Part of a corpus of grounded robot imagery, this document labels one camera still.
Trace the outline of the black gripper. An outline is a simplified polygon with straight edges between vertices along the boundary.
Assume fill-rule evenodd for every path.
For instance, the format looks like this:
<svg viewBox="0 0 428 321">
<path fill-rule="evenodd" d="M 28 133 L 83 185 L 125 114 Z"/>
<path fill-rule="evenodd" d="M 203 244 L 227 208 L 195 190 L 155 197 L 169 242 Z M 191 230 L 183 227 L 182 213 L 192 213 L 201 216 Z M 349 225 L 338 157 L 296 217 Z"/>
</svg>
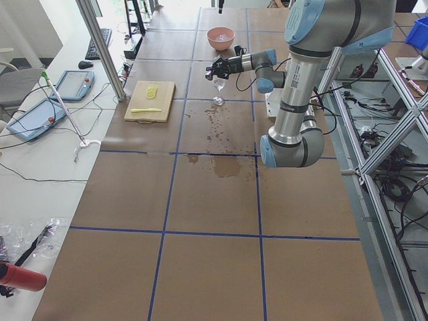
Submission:
<svg viewBox="0 0 428 321">
<path fill-rule="evenodd" d="M 224 0 L 218 0 L 218 14 L 222 14 Z M 216 57 L 212 67 L 206 67 L 205 78 L 212 80 L 215 76 L 220 79 L 227 80 L 231 74 L 238 74 L 243 71 L 241 57 L 235 56 L 232 58 L 223 59 L 222 56 Z"/>
</svg>

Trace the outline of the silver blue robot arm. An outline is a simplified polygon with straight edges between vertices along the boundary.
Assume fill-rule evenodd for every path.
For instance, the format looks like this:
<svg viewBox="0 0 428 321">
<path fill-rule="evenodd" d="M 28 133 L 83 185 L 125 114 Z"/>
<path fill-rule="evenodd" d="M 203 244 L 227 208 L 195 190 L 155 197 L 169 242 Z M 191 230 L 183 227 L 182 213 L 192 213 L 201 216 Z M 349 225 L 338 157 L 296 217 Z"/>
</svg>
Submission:
<svg viewBox="0 0 428 321">
<path fill-rule="evenodd" d="M 275 124 L 260 138 L 265 166 L 308 167 L 318 161 L 324 135 L 309 103 L 322 60 L 336 47 L 350 55 L 386 46 L 393 36 L 395 9 L 395 1 L 296 1 L 285 25 L 290 62 L 284 72 L 273 69 L 277 60 L 272 49 L 218 57 L 207 67 L 208 80 L 253 70 L 260 93 L 282 89 Z"/>
</svg>

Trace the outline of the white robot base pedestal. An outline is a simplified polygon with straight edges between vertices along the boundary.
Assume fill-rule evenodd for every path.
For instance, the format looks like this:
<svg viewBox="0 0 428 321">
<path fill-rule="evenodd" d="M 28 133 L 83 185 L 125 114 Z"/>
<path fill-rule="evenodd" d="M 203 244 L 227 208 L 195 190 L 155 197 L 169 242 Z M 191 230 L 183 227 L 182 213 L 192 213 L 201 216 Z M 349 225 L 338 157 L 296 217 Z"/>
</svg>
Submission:
<svg viewBox="0 0 428 321">
<path fill-rule="evenodd" d="M 295 100 L 282 89 L 275 89 L 269 94 L 265 94 L 265 103 L 267 115 L 285 119 L 286 117 L 301 116 L 304 119 L 315 119 L 312 107 L 309 107 L 308 101 Z"/>
</svg>

